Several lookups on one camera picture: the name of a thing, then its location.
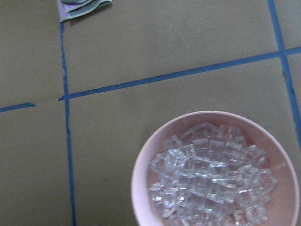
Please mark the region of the clear ice cubes pile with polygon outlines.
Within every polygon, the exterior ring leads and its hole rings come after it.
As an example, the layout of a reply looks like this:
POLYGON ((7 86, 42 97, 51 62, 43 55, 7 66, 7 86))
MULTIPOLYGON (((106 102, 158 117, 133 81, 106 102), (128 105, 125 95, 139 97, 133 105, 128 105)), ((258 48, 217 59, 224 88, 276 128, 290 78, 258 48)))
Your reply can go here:
POLYGON ((257 226, 277 185, 266 151, 237 127, 203 122, 163 141, 150 163, 154 208, 170 226, 257 226))

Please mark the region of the grey folded cloth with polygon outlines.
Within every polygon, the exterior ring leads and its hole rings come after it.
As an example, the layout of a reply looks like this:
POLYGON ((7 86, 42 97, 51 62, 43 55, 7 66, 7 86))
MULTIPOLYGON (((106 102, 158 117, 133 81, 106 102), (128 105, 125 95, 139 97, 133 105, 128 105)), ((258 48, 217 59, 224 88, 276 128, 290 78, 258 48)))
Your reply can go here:
POLYGON ((61 0, 69 5, 70 20, 112 4, 111 0, 61 0))

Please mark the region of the pink bowl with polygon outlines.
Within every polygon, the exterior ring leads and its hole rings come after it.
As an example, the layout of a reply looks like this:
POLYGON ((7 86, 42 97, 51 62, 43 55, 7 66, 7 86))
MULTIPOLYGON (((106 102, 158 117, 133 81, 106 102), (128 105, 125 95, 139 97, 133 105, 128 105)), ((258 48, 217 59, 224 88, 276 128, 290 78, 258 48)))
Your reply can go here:
POLYGON ((199 111, 181 115, 165 123, 146 141, 139 152, 132 173, 131 200, 137 224, 140 226, 165 226, 151 203, 148 187, 158 176, 150 169, 150 161, 162 150, 163 141, 172 135, 181 135, 202 122, 214 125, 239 127, 249 145, 257 145, 267 152, 265 166, 271 169, 278 181, 272 191, 272 201, 266 206, 266 226, 295 226, 300 210, 299 182, 293 164, 281 144, 257 123, 233 113, 199 111))

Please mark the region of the purple folded cloth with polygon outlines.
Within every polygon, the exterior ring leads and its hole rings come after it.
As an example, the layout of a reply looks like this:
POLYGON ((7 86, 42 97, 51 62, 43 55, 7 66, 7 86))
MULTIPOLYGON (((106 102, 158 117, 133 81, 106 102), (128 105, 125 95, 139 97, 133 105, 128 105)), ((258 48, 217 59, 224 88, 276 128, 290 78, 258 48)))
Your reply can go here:
POLYGON ((69 5, 63 3, 61 0, 58 0, 57 7, 58 7, 60 22, 70 20, 69 5))

